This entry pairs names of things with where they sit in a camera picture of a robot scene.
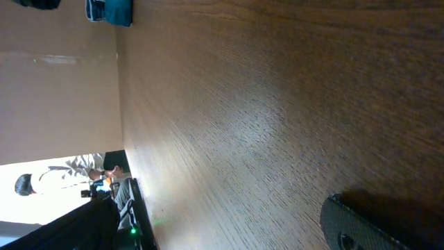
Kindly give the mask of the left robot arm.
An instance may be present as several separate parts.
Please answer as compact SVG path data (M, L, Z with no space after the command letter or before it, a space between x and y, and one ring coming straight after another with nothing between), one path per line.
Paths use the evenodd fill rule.
M112 186L117 188L114 202L120 215L114 249L158 250L137 180L125 178Z

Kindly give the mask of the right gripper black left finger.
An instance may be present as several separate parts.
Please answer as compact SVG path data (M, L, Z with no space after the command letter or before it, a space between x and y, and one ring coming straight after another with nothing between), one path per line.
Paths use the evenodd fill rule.
M93 200L2 246L3 250L105 250L117 236L120 215L108 197Z

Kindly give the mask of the black shorts garment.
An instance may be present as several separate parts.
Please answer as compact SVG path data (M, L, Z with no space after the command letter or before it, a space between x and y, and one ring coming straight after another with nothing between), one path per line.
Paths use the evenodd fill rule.
M12 2L38 10L53 10L58 8L61 0L12 0Z

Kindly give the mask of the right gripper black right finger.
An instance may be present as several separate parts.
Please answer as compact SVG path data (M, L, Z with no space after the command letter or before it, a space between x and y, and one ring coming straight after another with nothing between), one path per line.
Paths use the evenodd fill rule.
M334 194L322 205L320 225L330 249L443 250L443 216L412 200Z

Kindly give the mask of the blue denim jeans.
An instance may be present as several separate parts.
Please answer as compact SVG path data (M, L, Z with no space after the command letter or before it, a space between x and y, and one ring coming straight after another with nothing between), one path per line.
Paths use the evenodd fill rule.
M85 13L91 22L130 27L133 23L133 0L86 0Z

